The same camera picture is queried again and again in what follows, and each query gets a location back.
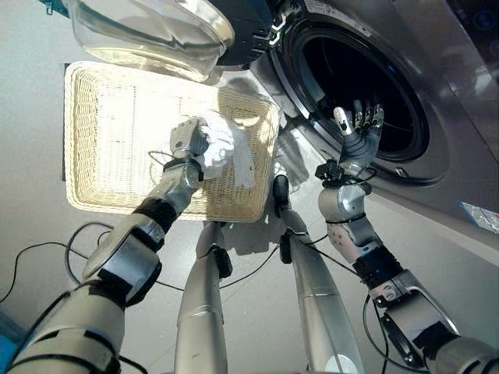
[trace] wire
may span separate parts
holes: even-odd
[[[125,362],[127,365],[130,365],[133,368],[137,369],[139,372],[142,372],[143,374],[148,374],[146,368],[144,368],[141,364],[121,355],[118,357],[118,359],[119,361]]]
[[[172,154],[169,154],[169,153],[166,153],[166,152],[163,152],[163,151],[160,151],[160,150],[150,150],[149,152],[147,152],[147,155],[149,155],[150,158],[152,158],[154,161],[156,161],[157,163],[159,163],[161,166],[164,166],[165,164],[162,163],[161,161],[159,161],[155,156],[153,156],[153,154],[162,154],[163,156],[169,156],[172,159],[177,158],[177,157],[173,156]]]
[[[333,155],[327,152],[326,150],[323,150],[322,148],[320,149],[320,152],[324,153],[326,156],[329,156],[329,158],[334,159]]]
[[[76,231],[73,233],[73,235],[71,235],[71,238],[69,238],[68,244],[66,245],[65,251],[64,251],[64,266],[65,266],[65,270],[66,270],[66,273],[68,274],[69,278],[71,278],[71,280],[73,282],[75,282],[76,284],[81,284],[81,282],[78,280],[78,278],[76,278],[76,275],[71,270],[71,266],[69,265],[69,252],[71,251],[71,245],[75,241],[76,236],[78,236],[78,234],[82,230],[84,230],[85,228],[88,228],[89,226],[102,226],[103,228],[110,228],[110,229],[113,228],[112,226],[110,226],[108,224],[103,224],[102,222],[96,222],[96,221],[88,222],[88,223],[80,226],[79,228],[77,228]]]
[[[25,249],[23,249],[21,252],[19,252],[16,256],[16,260],[14,262],[14,277],[12,278],[12,283],[10,285],[10,288],[9,290],[7,291],[7,293],[5,294],[5,296],[0,299],[0,303],[4,302],[8,296],[11,294],[13,288],[14,288],[14,284],[16,283],[16,276],[17,276],[17,263],[19,262],[19,258],[20,256],[25,253],[26,251],[29,251],[30,249],[33,249],[33,248],[37,248],[37,247],[41,247],[42,245],[60,245],[62,247],[65,247],[65,244],[62,244],[62,243],[59,243],[59,242],[45,242],[45,243],[40,243],[40,244],[35,244],[35,245],[30,245],[29,247],[26,247]]]
[[[244,277],[240,277],[238,280],[234,280],[233,282],[231,282],[229,284],[225,284],[225,285],[221,286],[220,289],[226,288],[226,287],[230,287],[230,286],[232,286],[232,285],[234,285],[236,283],[239,283],[240,281],[244,281],[246,278],[251,277],[253,274],[257,273],[262,267],[265,266],[266,263],[268,263],[269,259],[271,259],[272,255],[274,255],[274,253],[276,253],[276,251],[279,249],[280,246],[281,246],[280,244],[277,244],[274,247],[274,249],[272,249],[271,254],[268,255],[268,257],[255,270],[253,270],[251,273],[248,273]]]
[[[110,233],[110,231],[104,231],[102,234],[100,234],[100,235],[99,235],[99,237],[97,238],[97,247],[98,247],[99,245],[101,245],[101,239],[102,239],[102,237],[103,237],[104,235],[106,235],[106,234],[109,234],[109,233]]]
[[[390,362],[392,365],[397,366],[398,368],[405,370],[407,372],[428,372],[427,370],[419,370],[419,369],[413,369],[409,368],[408,366],[400,365],[398,362],[393,361],[391,358],[389,358],[387,355],[383,353],[383,351],[377,346],[377,344],[374,342],[373,337],[371,337],[371,333],[369,332],[369,328],[367,327],[367,318],[366,318],[366,311],[367,311],[367,305],[369,304],[369,300],[371,297],[369,295],[366,296],[366,301],[364,302],[364,306],[362,309],[362,322],[364,325],[364,330],[366,331],[367,339],[373,346],[374,350],[385,360]]]
[[[365,179],[356,178],[356,179],[358,179],[357,181],[355,181],[353,183],[348,183],[348,185],[360,185],[361,183],[368,182],[372,178],[377,176],[377,170],[375,168],[369,167],[369,168],[366,168],[366,170],[369,170],[371,172],[371,175],[369,177],[367,177]]]
[[[318,238],[317,240],[313,241],[313,242],[309,242],[309,243],[303,243],[304,245],[306,245],[308,248],[312,249],[314,252],[317,252],[319,253],[320,255],[324,256],[325,258],[329,259],[330,261],[332,261],[333,263],[335,263],[336,265],[342,267],[343,269],[345,269],[346,271],[352,273],[353,275],[355,275],[356,277],[358,277],[359,275],[352,269],[350,269],[349,267],[343,265],[342,263],[340,263],[339,261],[337,261],[336,259],[333,259],[331,256],[329,256],[328,254],[320,251],[319,249],[313,247],[312,245],[313,244],[316,244],[318,242],[321,242],[323,241],[325,238],[327,238],[328,235],[324,235],[324,236],[321,236],[320,238]]]
[[[400,130],[400,131],[414,132],[414,128],[413,129],[404,129],[402,127],[398,127],[398,126],[395,126],[395,125],[390,125],[388,122],[385,122],[385,121],[383,121],[383,125],[388,126],[388,127],[392,127],[394,129],[397,129],[397,130]]]
[[[171,284],[168,284],[168,283],[165,283],[165,282],[161,282],[160,280],[156,280],[155,283],[160,284],[161,286],[165,286],[165,287],[171,288],[173,290],[184,292],[183,288],[172,286]]]
[[[310,242],[310,243],[303,243],[304,245],[312,245],[312,244],[316,244],[318,242],[322,242],[325,238],[327,238],[327,234],[325,236],[321,236],[320,238],[318,238],[316,241],[313,241],[313,242]]]
[[[384,355],[386,356],[386,358],[383,360],[383,368],[381,369],[381,374],[385,374],[387,371],[387,363],[388,363],[387,358],[390,356],[390,347],[388,346],[387,334],[384,332],[384,328],[381,325],[380,312],[377,310],[377,306],[374,300],[373,300],[373,307],[374,307],[374,312],[376,313],[377,322],[380,324],[381,333],[383,334]]]
[[[343,265],[342,263],[340,263],[339,261],[337,261],[336,259],[333,259],[331,256],[329,256],[328,254],[320,251],[319,249],[317,248],[314,248],[314,247],[311,247],[311,246],[307,246],[308,248],[312,249],[313,251],[319,253],[320,255],[324,256],[325,258],[329,259],[330,261],[332,261],[333,263],[335,263],[336,265],[338,265],[339,267],[342,267],[343,269],[345,269],[346,271],[348,271],[349,273],[355,275],[356,277],[359,277],[359,275],[352,269],[350,269],[349,267]]]
[[[50,313],[52,311],[52,309],[63,299],[67,298],[68,296],[70,295],[70,292],[64,292],[63,294],[60,294],[37,318],[36,321],[34,321],[34,324],[31,326],[31,328],[27,331],[26,335],[24,335],[24,339],[23,341],[21,342],[21,344],[19,344],[17,346],[17,349],[16,351],[14,352],[14,354],[12,355],[12,357],[10,358],[10,361],[9,363],[7,364],[7,366],[5,367],[5,372],[8,372],[11,368],[12,368],[12,364],[14,362],[14,360],[16,359],[17,355],[19,354],[19,352],[21,352],[21,350],[23,349],[24,345],[26,345],[28,339],[31,337],[31,335],[33,335],[33,332],[37,329],[37,327],[40,325],[40,323],[45,319],[45,317],[48,315],[48,313]]]

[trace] washing machine drum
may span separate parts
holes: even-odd
[[[404,76],[354,33],[333,25],[298,25],[283,45],[283,64],[307,111],[336,140],[333,108],[354,100],[383,104],[386,117],[378,158],[410,161],[423,154],[429,131],[419,100]]]

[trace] robot finger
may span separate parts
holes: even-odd
[[[336,107],[333,110],[333,116],[336,120],[336,123],[338,123],[338,127],[343,136],[350,135],[355,131],[352,125],[352,112],[350,112],[350,116],[348,116],[348,113],[345,111],[345,109],[343,109],[342,107]]]
[[[355,111],[355,121],[354,125],[356,130],[361,129],[363,126],[364,113],[362,108],[362,102],[360,100],[353,101],[353,109]]]
[[[384,123],[384,108],[381,104],[374,105],[373,119],[371,120],[371,127],[380,128]]]
[[[363,129],[367,130],[371,126],[373,119],[373,106],[369,101],[366,101],[366,114],[364,116]]]

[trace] washing machine door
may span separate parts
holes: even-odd
[[[69,15],[76,39],[92,55],[198,82],[216,64],[259,58],[275,35],[272,1],[61,1],[44,2]]]

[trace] white cloth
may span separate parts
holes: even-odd
[[[255,186],[253,155],[246,133],[237,123],[214,111],[207,111],[199,117],[193,117],[200,123],[201,131],[207,135],[210,144],[207,151],[198,157],[204,165],[206,179],[218,178],[224,166],[234,163],[235,187],[251,189]]]

